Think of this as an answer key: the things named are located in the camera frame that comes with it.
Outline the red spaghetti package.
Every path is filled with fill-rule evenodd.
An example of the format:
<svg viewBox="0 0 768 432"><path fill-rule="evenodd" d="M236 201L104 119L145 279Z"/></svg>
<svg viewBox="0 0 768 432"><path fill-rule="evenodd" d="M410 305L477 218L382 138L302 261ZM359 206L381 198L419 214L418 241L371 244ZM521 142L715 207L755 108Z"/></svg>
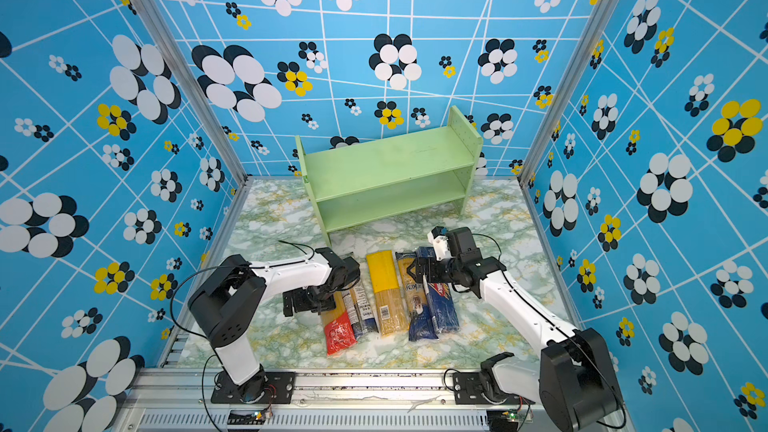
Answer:
<svg viewBox="0 0 768 432"><path fill-rule="evenodd" d="M341 292L334 293L332 308L322 312L320 317L328 356L337 354L357 344L354 329Z"/></svg>

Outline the clear blue-label spaghetti package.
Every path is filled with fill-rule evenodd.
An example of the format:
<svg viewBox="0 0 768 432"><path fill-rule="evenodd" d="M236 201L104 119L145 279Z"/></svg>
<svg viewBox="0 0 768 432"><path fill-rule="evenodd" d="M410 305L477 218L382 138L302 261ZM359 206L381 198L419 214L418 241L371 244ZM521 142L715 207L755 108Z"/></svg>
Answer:
<svg viewBox="0 0 768 432"><path fill-rule="evenodd" d="M356 340L369 333L378 332L374 310L361 282L360 273L357 273L352 284L343 288L341 297Z"/></svg>

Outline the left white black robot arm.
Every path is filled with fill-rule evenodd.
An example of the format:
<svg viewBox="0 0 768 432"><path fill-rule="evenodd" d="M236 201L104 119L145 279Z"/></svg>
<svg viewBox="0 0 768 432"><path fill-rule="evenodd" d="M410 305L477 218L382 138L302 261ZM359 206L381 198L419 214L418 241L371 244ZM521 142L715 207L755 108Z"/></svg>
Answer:
<svg viewBox="0 0 768 432"><path fill-rule="evenodd" d="M251 262L232 255L215 267L188 301L222 371L208 397L214 404L289 404L296 374L267 372L257 359L247 331L259 305L283 300L283 315L320 314L335 307L334 294L353 288L360 265L321 247L302 258Z"/></svg>

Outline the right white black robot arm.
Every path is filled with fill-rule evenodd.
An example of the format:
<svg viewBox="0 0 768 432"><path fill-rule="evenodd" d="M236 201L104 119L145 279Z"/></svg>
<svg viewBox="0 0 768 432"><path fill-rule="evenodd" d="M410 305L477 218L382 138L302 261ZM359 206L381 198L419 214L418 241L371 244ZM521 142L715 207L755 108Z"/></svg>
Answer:
<svg viewBox="0 0 768 432"><path fill-rule="evenodd" d="M486 257L467 227L436 226L428 233L433 253L417 264L412 277L426 285L450 284L492 306L539 355L532 370L511 352L484 362L476 373L458 372L456 398L490 405L518 400L524 408L540 404L555 427L580 431L603 425L614 412L627 412L603 336L560 318L507 273L499 257Z"/></svg>

